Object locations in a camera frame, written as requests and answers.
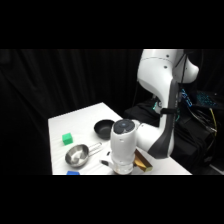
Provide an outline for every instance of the table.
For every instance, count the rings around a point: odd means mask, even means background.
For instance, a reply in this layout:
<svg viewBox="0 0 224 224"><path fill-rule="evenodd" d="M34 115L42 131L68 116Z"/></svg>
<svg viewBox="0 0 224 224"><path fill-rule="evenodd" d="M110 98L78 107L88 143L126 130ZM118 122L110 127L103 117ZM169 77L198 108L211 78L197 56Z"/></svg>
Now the table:
<svg viewBox="0 0 224 224"><path fill-rule="evenodd" d="M98 121L104 119L116 122L122 118L104 103L100 103L48 120L53 175L66 175L68 171L78 171L81 175L114 174L109 167L99 163L102 153L110 149L110 141L101 140L94 132L93 127ZM64 146L62 135L67 133L72 134L74 143ZM83 167L74 169L65 162L65 155L73 146L79 144L92 146L98 142L103 143L102 149L91 156ZM141 149L139 151L152 164L153 170L143 173L142 170L135 167L132 175L191 175L172 158L156 160Z"/></svg>

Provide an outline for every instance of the green cube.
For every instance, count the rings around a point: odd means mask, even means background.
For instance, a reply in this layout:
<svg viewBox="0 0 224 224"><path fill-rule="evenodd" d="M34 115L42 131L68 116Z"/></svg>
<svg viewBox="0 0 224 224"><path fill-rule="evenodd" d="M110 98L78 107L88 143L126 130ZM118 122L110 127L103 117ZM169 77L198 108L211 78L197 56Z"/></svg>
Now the green cube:
<svg viewBox="0 0 224 224"><path fill-rule="evenodd" d="M63 140L65 145L69 145L69 144L73 143L73 139L72 139L71 133L63 135L62 136L62 140Z"/></svg>

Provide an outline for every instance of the black background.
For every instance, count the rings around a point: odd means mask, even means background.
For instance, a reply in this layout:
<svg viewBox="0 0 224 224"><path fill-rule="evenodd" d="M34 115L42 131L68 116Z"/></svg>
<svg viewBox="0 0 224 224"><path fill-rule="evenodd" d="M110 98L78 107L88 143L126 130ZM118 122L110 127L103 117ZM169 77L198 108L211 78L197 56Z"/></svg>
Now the black background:
<svg viewBox="0 0 224 224"><path fill-rule="evenodd" d="M143 49L1 49L1 172L51 174L48 119L132 105ZM205 49L198 89L224 95L224 49ZM151 94L139 89L136 103Z"/></svg>

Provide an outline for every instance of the black pan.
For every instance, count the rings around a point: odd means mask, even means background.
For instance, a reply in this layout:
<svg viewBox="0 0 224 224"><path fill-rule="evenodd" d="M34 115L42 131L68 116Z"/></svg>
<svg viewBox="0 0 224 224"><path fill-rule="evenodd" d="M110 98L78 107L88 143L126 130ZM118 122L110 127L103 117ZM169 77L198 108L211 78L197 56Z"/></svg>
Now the black pan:
<svg viewBox="0 0 224 224"><path fill-rule="evenodd" d="M109 140L113 124L114 121L111 120L99 121L98 123L96 123L94 130L99 138Z"/></svg>

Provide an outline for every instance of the stainless steel bowl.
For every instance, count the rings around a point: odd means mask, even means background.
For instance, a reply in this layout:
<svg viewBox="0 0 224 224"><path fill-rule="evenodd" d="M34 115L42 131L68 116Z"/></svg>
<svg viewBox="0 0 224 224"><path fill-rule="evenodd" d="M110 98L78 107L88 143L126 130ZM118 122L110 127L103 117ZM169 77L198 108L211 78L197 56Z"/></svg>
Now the stainless steel bowl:
<svg viewBox="0 0 224 224"><path fill-rule="evenodd" d="M89 159L89 153L99 149L102 143L100 142L94 146L90 146L94 147L91 151L86 145L77 145L71 148L65 156L65 161L73 168L83 166Z"/></svg>

